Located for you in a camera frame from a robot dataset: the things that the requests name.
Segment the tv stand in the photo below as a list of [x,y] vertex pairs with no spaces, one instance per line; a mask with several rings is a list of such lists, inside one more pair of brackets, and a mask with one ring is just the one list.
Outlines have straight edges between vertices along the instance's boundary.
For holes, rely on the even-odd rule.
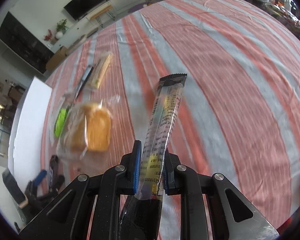
[[146,0],[109,0],[98,5],[98,7],[88,12],[86,16],[71,26],[71,28],[50,48],[50,50],[53,53],[56,53],[62,46],[69,48],[82,35],[89,33],[98,26],[102,28],[103,23],[114,20],[116,15],[128,11],[133,6],[145,1]]

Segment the bread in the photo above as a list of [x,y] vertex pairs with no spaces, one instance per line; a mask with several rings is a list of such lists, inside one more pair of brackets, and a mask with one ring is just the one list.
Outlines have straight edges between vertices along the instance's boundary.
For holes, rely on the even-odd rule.
[[104,152],[108,150],[111,135],[111,116],[99,104],[85,104],[79,109],[79,124],[69,138],[72,151]]

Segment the cluttered table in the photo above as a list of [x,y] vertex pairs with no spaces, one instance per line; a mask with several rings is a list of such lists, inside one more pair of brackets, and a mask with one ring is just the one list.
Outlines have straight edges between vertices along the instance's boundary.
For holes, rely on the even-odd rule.
[[[66,185],[117,165],[135,139],[143,144],[159,79],[187,73],[169,152],[198,173],[223,173],[275,228],[296,211],[300,41],[286,27],[243,0],[165,0],[92,35],[47,80],[43,169],[57,152],[50,124],[61,98],[106,52],[114,57],[99,89],[84,88],[76,101],[116,98],[107,158],[93,168],[64,162]],[[159,237],[179,239],[177,229],[180,201],[165,195]]]

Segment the triangular cutout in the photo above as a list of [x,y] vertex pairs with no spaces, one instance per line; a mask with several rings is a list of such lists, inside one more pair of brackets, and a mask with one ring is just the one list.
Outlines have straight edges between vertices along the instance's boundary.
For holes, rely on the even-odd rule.
[[69,190],[48,212],[47,217],[59,223],[67,220],[72,201],[75,196],[75,190]]
[[241,221],[253,217],[253,213],[251,212],[251,210],[240,200],[240,198],[231,189],[226,189],[226,196],[230,204],[234,221],[239,223]]

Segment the long transparent package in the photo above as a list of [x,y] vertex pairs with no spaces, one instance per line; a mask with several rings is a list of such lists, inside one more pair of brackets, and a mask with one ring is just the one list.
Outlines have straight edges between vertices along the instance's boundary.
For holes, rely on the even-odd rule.
[[157,239],[163,199],[164,153],[176,122],[186,74],[159,80],[143,147],[137,193],[121,214],[120,239]]

